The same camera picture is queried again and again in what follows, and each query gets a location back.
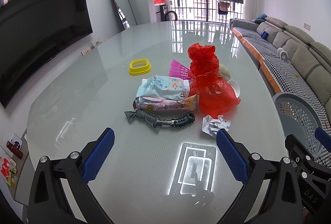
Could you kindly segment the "grey sectional sofa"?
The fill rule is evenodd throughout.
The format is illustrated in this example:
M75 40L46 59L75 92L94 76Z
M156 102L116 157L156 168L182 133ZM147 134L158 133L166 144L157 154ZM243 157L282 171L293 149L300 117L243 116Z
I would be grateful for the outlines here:
M283 49L322 105L330 104L330 49L298 27L267 17L256 29L266 40Z

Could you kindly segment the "small white desk fan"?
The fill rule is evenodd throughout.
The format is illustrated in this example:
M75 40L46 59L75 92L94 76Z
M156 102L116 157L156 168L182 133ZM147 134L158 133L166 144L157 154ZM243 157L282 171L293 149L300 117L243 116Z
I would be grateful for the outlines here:
M288 60L288 53L283 48L278 48L277 54L281 60L283 60L285 62Z

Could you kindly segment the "light blue wet wipes pack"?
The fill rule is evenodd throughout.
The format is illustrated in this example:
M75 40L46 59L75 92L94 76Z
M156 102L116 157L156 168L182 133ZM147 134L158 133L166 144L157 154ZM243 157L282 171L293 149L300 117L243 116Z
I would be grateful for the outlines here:
M136 97L152 97L181 101L190 94L190 82L187 79L154 75L142 79Z

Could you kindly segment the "white paper ball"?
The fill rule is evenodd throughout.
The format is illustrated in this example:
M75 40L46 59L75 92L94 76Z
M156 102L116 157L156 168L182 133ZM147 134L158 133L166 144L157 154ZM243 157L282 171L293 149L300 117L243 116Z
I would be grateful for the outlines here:
M207 115L203 118L202 131L215 138L220 129L229 131L230 126L231 122L229 120L225 120L223 115L219 115L216 119L210 115Z

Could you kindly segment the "grey perforated laundry basket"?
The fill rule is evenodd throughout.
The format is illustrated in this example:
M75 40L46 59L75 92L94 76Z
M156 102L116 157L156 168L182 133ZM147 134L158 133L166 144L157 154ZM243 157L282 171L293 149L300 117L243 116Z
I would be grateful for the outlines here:
M289 92L273 96L281 120L284 136L293 134L322 165L330 167L330 152L315 138L320 127L330 135L330 122L326 111L314 94L299 96Z

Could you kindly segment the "red plastic bag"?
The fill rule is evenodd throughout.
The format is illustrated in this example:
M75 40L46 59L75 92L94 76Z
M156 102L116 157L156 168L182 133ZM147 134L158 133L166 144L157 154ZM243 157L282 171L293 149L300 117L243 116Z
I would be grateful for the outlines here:
M213 118L224 115L241 102L231 85L219 74L219 60L215 46L191 45L188 50L191 59L190 95L199 96L199 109Z

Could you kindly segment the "yellow plastic ring lid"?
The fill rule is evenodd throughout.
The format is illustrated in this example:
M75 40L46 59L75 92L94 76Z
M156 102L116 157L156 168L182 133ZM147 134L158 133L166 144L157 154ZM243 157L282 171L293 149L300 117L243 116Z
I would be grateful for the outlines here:
M132 76L147 74L151 71L151 63L148 59L133 60L129 64L129 74Z

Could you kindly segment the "pink plastic shuttlecock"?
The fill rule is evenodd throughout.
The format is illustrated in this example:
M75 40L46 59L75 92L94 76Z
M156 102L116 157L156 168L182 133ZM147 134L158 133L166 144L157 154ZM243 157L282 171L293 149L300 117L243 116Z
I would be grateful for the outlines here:
M170 69L168 75L170 77L176 77L180 79L190 80L192 79L191 71L180 62L172 60L170 63Z

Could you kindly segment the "leaning floor mirror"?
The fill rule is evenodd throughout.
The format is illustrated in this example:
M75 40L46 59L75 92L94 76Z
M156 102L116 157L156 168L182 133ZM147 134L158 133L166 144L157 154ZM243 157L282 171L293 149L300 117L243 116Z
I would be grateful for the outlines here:
M137 25L129 0L111 0L118 17L118 23L121 31Z

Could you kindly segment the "small clothes drying stand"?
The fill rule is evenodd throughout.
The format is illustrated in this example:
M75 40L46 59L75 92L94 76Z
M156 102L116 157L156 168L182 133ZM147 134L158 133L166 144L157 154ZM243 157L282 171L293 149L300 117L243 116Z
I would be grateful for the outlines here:
M217 2L218 4L218 14L220 15L220 20L222 23L227 23L228 21L228 13L229 13L229 8L231 6L230 2L223 2L219 0Z

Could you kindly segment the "white round plastic lid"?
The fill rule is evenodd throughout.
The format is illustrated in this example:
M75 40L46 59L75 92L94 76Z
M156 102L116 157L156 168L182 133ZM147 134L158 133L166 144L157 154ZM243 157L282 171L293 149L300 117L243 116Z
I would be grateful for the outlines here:
M229 81L228 81L228 84L232 87L232 89L234 90L234 93L235 93L235 95L236 95L236 98L239 98L239 96L240 96L240 93L241 93L241 90L240 90L240 86L239 86L239 84L235 81L235 80L233 80L233 79L230 79Z

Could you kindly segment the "black wall television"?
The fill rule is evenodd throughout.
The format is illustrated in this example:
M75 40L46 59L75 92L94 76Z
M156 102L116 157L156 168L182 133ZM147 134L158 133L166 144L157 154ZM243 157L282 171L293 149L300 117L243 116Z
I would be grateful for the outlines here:
M90 34L86 0L12 0L1 7L1 105L44 64Z

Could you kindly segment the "beige plush ball keychain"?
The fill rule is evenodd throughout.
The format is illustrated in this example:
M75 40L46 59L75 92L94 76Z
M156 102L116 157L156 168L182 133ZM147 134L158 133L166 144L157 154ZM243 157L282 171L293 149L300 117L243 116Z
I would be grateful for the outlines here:
M229 81L231 79L231 73L226 66L219 64L219 75L225 80Z

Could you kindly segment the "blue cushion on sofa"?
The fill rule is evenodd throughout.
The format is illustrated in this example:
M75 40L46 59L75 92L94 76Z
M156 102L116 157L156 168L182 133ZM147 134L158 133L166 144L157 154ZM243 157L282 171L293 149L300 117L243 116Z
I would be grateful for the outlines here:
M269 36L269 34L266 31L263 31L262 34L261 34L261 38L264 39L264 40L266 40L268 38L268 36Z

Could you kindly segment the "houndstooth sofa cover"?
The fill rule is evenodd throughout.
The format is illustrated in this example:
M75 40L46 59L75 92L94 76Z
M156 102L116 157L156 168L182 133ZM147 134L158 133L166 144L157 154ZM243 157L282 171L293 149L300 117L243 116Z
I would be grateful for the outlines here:
M251 56L271 92L289 92L299 96L314 94L291 62L281 60L277 54L277 49L256 32L259 24L232 18L229 21L229 28ZM330 104L322 106L330 122Z

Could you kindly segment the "pink snack wrapper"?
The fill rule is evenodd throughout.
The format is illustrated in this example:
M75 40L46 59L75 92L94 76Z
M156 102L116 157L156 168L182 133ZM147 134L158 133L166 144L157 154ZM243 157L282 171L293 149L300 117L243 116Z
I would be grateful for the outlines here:
M179 101L165 98L137 97L133 102L133 108L147 111L193 111L198 108L198 102L198 95Z

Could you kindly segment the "orange item on side table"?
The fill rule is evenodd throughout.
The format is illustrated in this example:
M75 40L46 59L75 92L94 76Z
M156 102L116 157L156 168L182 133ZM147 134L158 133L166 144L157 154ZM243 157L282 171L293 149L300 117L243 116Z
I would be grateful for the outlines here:
M154 4L155 5L162 5L162 4L166 4L167 0L154 0Z

